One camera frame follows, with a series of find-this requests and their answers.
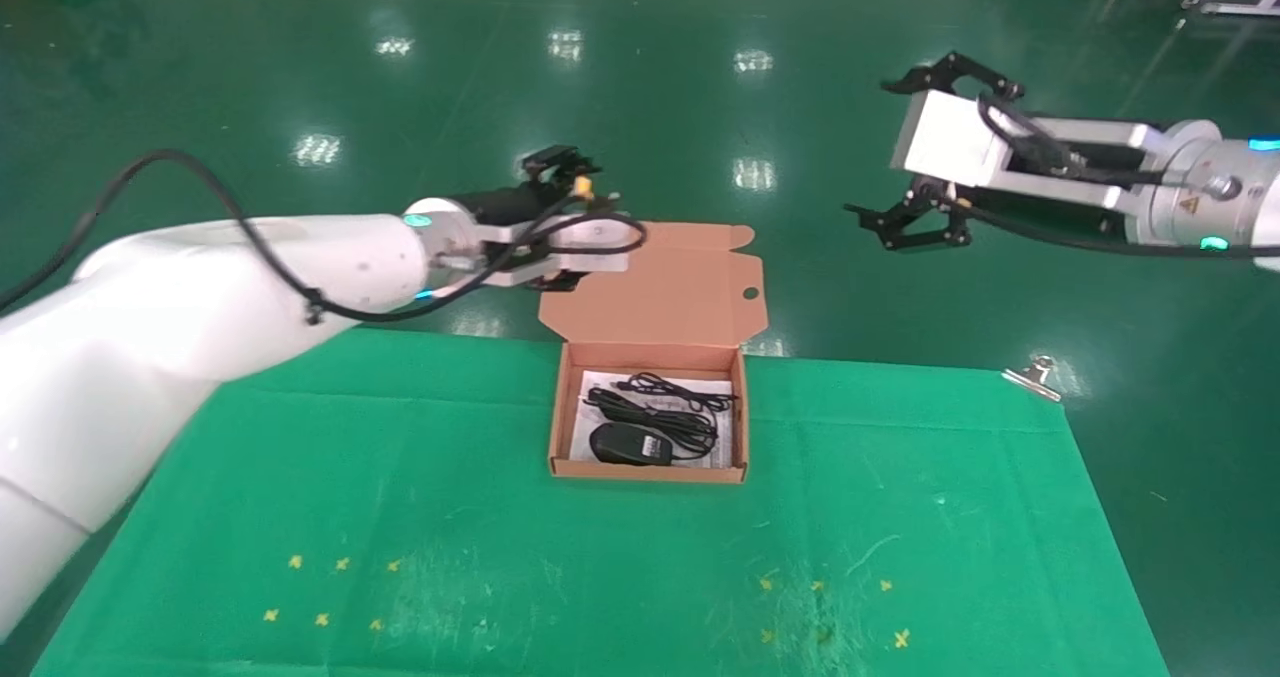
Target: metal binder clip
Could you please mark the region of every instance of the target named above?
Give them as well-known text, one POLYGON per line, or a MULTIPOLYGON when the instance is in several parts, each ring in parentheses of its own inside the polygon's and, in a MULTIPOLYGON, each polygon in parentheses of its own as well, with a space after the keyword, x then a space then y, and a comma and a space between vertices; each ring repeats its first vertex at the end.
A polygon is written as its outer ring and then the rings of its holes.
POLYGON ((1047 354, 1037 354, 1032 358, 1030 367, 1025 370, 1005 370, 1001 372, 1006 380, 1015 385, 1024 386, 1025 389, 1042 395, 1046 399, 1053 402, 1062 402, 1062 395, 1048 389, 1044 385, 1044 380, 1048 380, 1048 372, 1053 370, 1053 360, 1047 354))

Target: glossy floor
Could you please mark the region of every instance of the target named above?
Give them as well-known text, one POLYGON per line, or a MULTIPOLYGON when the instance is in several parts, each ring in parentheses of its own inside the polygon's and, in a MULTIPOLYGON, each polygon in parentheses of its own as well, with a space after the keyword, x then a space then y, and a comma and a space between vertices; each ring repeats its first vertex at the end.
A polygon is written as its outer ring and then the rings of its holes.
MULTIPOLYGON (((1280 276, 989 230, 899 256, 840 209, 904 189, 886 163, 905 104, 876 84, 947 49, 1041 111, 1280 131, 1280 20, 1179 29, 1179 1, 0 0, 0 284, 146 148, 196 152, 266 215, 398 211, 581 145, 636 215, 755 227, 772 316, 755 353, 1057 358, 1172 672, 1274 671, 1280 276)), ((160 166, 96 243, 219 216, 160 166)), ((411 329, 554 339, 535 299, 489 291, 411 329)))

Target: black cable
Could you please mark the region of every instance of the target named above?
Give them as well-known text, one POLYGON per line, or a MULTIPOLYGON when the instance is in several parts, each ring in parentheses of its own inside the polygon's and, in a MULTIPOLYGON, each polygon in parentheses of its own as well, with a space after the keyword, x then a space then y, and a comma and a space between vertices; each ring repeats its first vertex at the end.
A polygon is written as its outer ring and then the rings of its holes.
POLYGON ((1000 215, 996 215, 996 212, 988 212, 986 209, 973 207, 969 206, 969 203, 955 202, 955 200, 948 203, 951 203, 951 209, 959 209, 959 211, 974 218, 974 220, 986 221, 987 225, 996 227, 997 230, 1005 230, 1009 232, 1009 234, 1020 235, 1020 238, 1028 238, 1030 241, 1042 241, 1042 243, 1046 244, 1056 244, 1057 247, 1089 250, 1089 252, 1124 253, 1125 256, 1132 257, 1280 257, 1280 244, 1262 244, 1262 247, 1229 247, 1225 250, 1198 250, 1188 247, 1188 244, 1130 244, 1116 243, 1116 241, 1071 238, 1070 235, 1060 234, 1060 232, 1042 230, 1038 227, 1027 225, 1027 223, 1019 220, 1001 218, 1000 215))
POLYGON ((1010 100, 996 93, 978 95, 978 116, 988 131, 996 133, 1019 157, 1025 159, 1030 165, 1047 168, 1052 177, 1066 177, 1071 180, 1097 182, 1097 184, 1120 186, 1157 186, 1164 184, 1164 171, 1144 170, 1100 170, 1088 166, 1083 156, 1070 148, 1070 145, 1048 134, 1042 125, 1036 124, 1032 118, 1024 115, 1010 100), (1000 122, 991 116, 991 113, 1000 113, 1027 134, 1012 134, 1006 131, 1000 122))
POLYGON ((663 380, 654 375, 654 372, 640 372, 639 375, 631 375, 627 381, 614 381, 613 386, 617 386, 625 393, 636 394, 649 394, 649 395, 677 395, 685 399, 689 408, 694 412, 701 412, 704 410, 709 412, 727 412, 733 407, 733 401, 737 395, 731 394, 716 394, 716 393, 698 393, 690 390, 686 386, 675 384, 675 381, 663 380))
POLYGON ((604 389, 604 386, 591 386, 582 403, 599 408, 608 421, 653 427, 691 454, 691 457, 673 457, 673 459, 700 459, 710 454, 716 445, 717 431, 713 413, 654 410, 636 404, 625 395, 604 389))
POLYGON ((78 248, 83 247, 84 241, 88 238, 88 234, 93 229, 93 225, 96 225, 99 218, 102 216, 102 212, 106 212, 106 209, 115 203, 115 200, 119 197, 122 191, 124 191, 125 186, 133 180, 133 177, 137 177, 138 171, 142 171, 143 168, 154 165, 155 163, 177 163, 177 165, 186 166, 188 171, 192 171, 193 175, 205 183, 206 188, 209 188, 211 193, 214 193, 214 197, 216 197, 219 202, 223 203, 223 207, 227 209, 229 215, 237 223, 237 227, 239 227, 252 244, 253 250, 256 250, 262 261, 266 262, 266 266, 269 266, 270 270, 289 287, 289 289, 296 291, 298 296, 307 299, 308 321, 312 323, 319 321, 319 316, 323 312, 338 314, 339 317, 348 317, 349 320, 358 320, 362 323, 398 323, 435 312, 436 308, 445 307, 445 305, 452 303, 453 299, 458 299, 483 285, 489 276, 493 276, 494 273, 502 270, 503 266, 506 266, 507 262, 515 257, 516 250, 529 247, 531 243, 536 243, 536 241, 544 241, 548 235, 554 234, 554 232, 563 230, 566 227, 580 225, 582 221, 621 221, 623 225, 640 232, 640 237, 636 238, 636 241, 632 241, 631 244, 623 244, 623 247, 618 248, 573 248, 572 252, 566 250, 566 253, 631 252, 631 250, 636 250, 640 244, 644 244, 649 234, 643 223, 634 220, 634 218, 617 215, 617 212, 585 212, 585 215, 568 218, 568 220, 558 221, 554 223, 554 225, 541 229, 549 218, 559 215, 563 209, 576 202, 576 198, 572 197, 572 195, 567 195, 567 197, 563 197, 548 209, 544 209, 538 218, 534 218, 534 221, 529 223, 529 227, 525 227, 525 229, 516 235, 516 239, 512 241, 511 244, 507 244, 507 248, 503 250, 503 252, 499 253, 493 262, 489 262, 484 270, 476 273, 476 275, 471 276, 470 280, 463 282, 462 285, 458 285, 458 289, 453 291, 453 293, 438 299, 430 299, 430 302, 420 305, 415 308, 404 308, 404 311, 401 312, 364 312, 360 311, 360 308, 344 307, 344 305, 338 305, 325 299, 324 294, 320 293, 320 289, 306 285, 305 282, 298 279, 298 276, 294 275, 292 270, 283 264, 283 261, 280 261, 279 256, 275 255, 275 250, 271 250, 268 241, 262 239, 257 228, 253 227, 248 215, 246 215, 244 210, 233 197, 232 191, 223 184, 223 180, 218 179, 218 175, 215 175, 209 166, 205 166, 205 163, 201 163, 200 159, 192 157, 191 154, 182 152, 182 150, 178 148, 156 148, 152 150, 152 152, 143 154, 142 157, 136 159, 136 161, 133 161, 129 166, 125 166, 119 175, 115 175, 115 179, 106 184, 106 188, 104 188, 101 195, 99 195, 95 200, 92 209, 83 212, 83 215, 78 218, 76 227, 72 229, 72 234, 65 243, 58 248, 54 257, 51 257, 44 266, 38 267, 38 270, 32 273, 31 276, 19 282, 15 288, 6 291, 6 293, 0 297, 0 314, 17 303, 18 299, 31 294, 32 291, 44 284, 45 280, 54 275, 54 273, 58 273, 58 270, 67 264, 68 259, 72 257, 78 248))

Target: open cardboard box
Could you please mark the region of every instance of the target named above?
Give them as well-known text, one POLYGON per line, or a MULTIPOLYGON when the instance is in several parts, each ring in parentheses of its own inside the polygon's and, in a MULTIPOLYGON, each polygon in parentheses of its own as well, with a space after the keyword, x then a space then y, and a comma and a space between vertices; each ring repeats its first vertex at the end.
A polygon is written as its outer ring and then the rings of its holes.
POLYGON ((567 342, 561 352, 548 458, 557 477, 737 484, 750 456, 742 343, 768 326, 764 266, 736 253, 750 227, 646 221, 649 241, 626 273, 594 273, 571 293, 547 293, 539 319, 567 342), (584 371, 657 372, 728 380, 733 407, 731 466, 632 467, 568 458, 584 371))

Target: black cable bundle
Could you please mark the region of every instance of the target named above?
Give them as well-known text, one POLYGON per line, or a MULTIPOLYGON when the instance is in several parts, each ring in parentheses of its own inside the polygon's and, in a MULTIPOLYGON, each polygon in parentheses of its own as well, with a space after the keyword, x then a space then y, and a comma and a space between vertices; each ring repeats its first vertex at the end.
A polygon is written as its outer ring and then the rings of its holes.
POLYGON ((728 411, 737 399, 736 395, 696 393, 663 380, 654 372, 640 372, 614 385, 622 392, 677 395, 685 399, 691 412, 644 407, 604 386, 591 386, 586 399, 582 401, 584 404, 599 408, 604 418, 612 422, 653 427, 690 453, 690 457, 676 457, 676 459, 700 459, 710 454, 717 438, 716 413, 728 411))

